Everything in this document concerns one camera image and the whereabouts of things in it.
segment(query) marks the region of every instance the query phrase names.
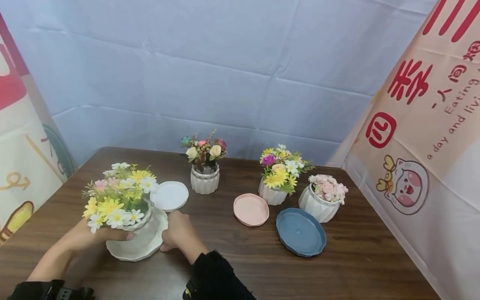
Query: cartoon cat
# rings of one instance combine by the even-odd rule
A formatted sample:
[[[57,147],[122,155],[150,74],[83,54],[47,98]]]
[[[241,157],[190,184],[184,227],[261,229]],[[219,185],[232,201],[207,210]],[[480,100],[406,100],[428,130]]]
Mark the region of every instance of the cartoon cat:
[[[384,196],[393,206],[405,215],[417,213],[428,195],[429,177],[427,170],[418,162],[398,158],[394,163],[386,155],[384,168],[387,173],[379,179],[376,188],[385,192]]]

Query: flower pot saucer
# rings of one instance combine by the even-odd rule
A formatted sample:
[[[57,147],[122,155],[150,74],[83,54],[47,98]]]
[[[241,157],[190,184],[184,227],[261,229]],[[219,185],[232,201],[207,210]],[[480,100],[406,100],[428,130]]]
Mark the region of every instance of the flower pot saucer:
[[[276,218],[280,242],[298,256],[320,254],[326,245],[326,235],[320,223],[299,208],[287,208]]]
[[[185,184],[178,181],[165,181],[156,187],[154,193],[150,193],[150,201],[155,207],[169,213],[184,206],[188,195]]]
[[[254,227],[263,225],[270,213],[265,200],[254,194],[243,194],[233,202],[233,213],[245,226]]]
[[[154,226],[148,228],[149,231],[155,230],[153,239],[146,242],[144,246],[137,246],[138,244],[144,243],[142,240],[142,235],[138,235],[133,240],[128,241],[107,241],[107,249],[112,254],[113,257],[127,262],[137,262],[147,257],[150,257],[155,251],[160,248],[163,243],[162,231],[168,227],[168,218],[167,214],[153,207],[152,219],[150,219],[147,225],[153,224]]]

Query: white backdrop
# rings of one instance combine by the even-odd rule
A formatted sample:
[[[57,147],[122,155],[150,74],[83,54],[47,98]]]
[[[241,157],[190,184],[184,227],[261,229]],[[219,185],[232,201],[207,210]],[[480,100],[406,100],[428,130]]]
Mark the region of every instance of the white backdrop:
[[[0,0],[77,163],[107,145],[324,164],[435,0]]]

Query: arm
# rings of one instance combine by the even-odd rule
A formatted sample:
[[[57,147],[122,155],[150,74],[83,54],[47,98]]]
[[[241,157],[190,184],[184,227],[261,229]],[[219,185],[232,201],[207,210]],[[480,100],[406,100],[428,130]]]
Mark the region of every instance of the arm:
[[[255,300],[233,273],[228,261],[218,252],[209,252],[196,234],[190,218],[178,211],[168,216],[168,229],[162,232],[161,251],[178,248],[193,265],[192,278],[184,299]]]

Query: flower arrangement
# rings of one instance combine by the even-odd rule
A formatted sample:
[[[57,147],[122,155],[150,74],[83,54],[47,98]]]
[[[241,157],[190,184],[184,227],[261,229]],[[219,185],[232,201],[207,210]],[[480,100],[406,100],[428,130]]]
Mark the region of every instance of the flower arrangement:
[[[155,176],[146,170],[137,170],[137,165],[116,163],[112,170],[103,172],[105,178],[90,182],[82,191],[82,198],[88,198],[83,217],[88,221],[90,231],[95,233],[103,225],[111,228],[139,223],[148,210],[144,195],[155,190]]]
[[[211,174],[216,170],[216,161],[227,154],[227,144],[222,139],[214,139],[211,145],[213,130],[206,139],[197,141],[196,135],[185,136],[180,142],[182,147],[188,147],[185,153],[188,161],[196,165],[196,171]]]
[[[278,144],[275,149],[265,149],[260,157],[260,164],[264,167],[262,177],[267,188],[279,189],[289,195],[295,192],[300,173],[315,168],[303,160],[300,153],[291,153],[282,144]]]
[[[345,204],[345,193],[348,189],[342,183],[338,183],[335,178],[330,175],[319,174],[316,176],[310,176],[308,181],[312,184],[314,192],[321,199],[341,204]]]

